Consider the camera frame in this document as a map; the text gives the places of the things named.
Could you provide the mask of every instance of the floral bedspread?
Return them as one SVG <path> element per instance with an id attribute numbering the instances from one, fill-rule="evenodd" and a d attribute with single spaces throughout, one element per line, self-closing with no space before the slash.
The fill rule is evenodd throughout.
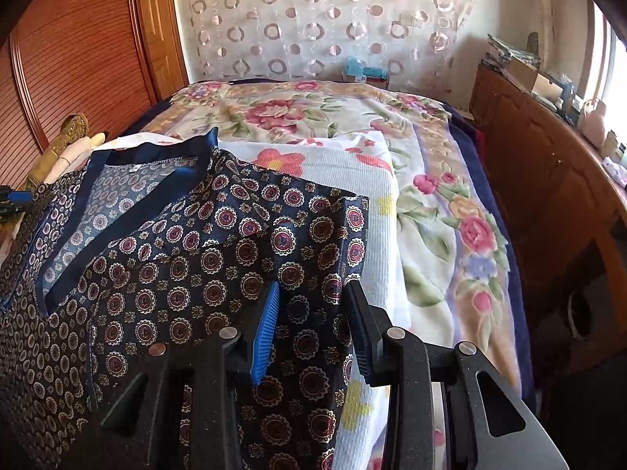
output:
<path id="1" fill-rule="evenodd" d="M 447 347 L 474 342 L 520 390 L 507 293 L 508 242 L 473 188 L 448 117 L 430 99 L 365 84 L 205 82 L 177 93 L 143 130 L 186 139 L 218 126 L 221 140 L 262 143 L 383 133 L 391 164 L 359 147 L 349 152 L 396 175 L 397 241 L 412 332 Z M 284 158 L 274 164 L 271 153 L 259 161 L 288 173 L 298 170 Z"/>

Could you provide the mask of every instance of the box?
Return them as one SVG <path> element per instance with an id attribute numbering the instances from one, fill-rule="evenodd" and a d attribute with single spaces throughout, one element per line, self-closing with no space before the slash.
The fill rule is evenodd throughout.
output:
<path id="1" fill-rule="evenodd" d="M 549 78 L 540 74 L 535 67 L 517 58 L 512 58 L 505 70 L 518 82 L 519 87 L 528 92 L 537 93 L 552 103 L 557 101 L 562 94 L 562 87 L 559 84 L 553 83 Z"/>
<path id="2" fill-rule="evenodd" d="M 366 83 L 370 86 L 374 86 L 376 88 L 380 88 L 383 90 L 388 89 L 388 80 L 382 80 L 381 78 L 373 78 L 372 76 L 364 76 L 362 77 L 362 81 L 357 81 L 355 76 L 350 76 L 348 74 L 344 74 L 342 76 L 342 80 L 345 83 Z"/>

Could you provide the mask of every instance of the cardboard box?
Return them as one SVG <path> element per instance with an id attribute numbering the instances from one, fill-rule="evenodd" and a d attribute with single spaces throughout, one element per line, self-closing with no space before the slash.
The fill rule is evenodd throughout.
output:
<path id="1" fill-rule="evenodd" d="M 518 82 L 519 87 L 528 92 L 537 93 L 552 103 L 557 101 L 562 94 L 562 87 L 559 84 L 553 83 L 549 78 L 541 75 L 535 67 L 517 58 L 512 58 L 506 71 Z"/>

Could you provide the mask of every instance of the metal rivet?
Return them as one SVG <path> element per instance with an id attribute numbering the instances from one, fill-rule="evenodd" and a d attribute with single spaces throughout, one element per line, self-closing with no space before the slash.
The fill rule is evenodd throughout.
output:
<path id="1" fill-rule="evenodd" d="M 158 357 L 159 355 L 163 355 L 165 350 L 167 350 L 167 347 L 163 343 L 155 343 L 148 348 L 148 353 L 153 357 Z"/>
<path id="2" fill-rule="evenodd" d="M 400 327 L 390 327 L 387 334 L 392 339 L 403 339 L 405 337 L 405 331 Z"/>
<path id="3" fill-rule="evenodd" d="M 464 355 L 474 355 L 477 352 L 477 347 L 469 341 L 462 341 L 459 348 Z"/>
<path id="4" fill-rule="evenodd" d="M 219 334 L 222 339 L 233 339 L 237 335 L 237 329 L 235 327 L 224 327 L 220 329 Z"/>

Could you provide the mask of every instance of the brass object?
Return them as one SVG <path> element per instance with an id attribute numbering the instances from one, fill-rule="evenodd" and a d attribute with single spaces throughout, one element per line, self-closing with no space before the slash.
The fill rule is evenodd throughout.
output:
<path id="1" fill-rule="evenodd" d="M 57 136 L 30 169 L 24 183 L 19 189 L 29 189 L 32 192 L 37 191 L 37 188 L 48 176 L 52 166 L 55 165 L 57 159 L 63 153 L 63 150 L 65 150 L 65 147 L 79 140 L 81 137 L 87 136 L 88 131 L 89 122 L 83 113 L 69 115 L 61 124 L 61 130 Z M 21 219 L 22 216 L 20 214 L 16 216 L 13 221 L 0 225 L 0 230 L 5 230 L 7 233 L 12 234 L 16 224 L 18 224 Z"/>

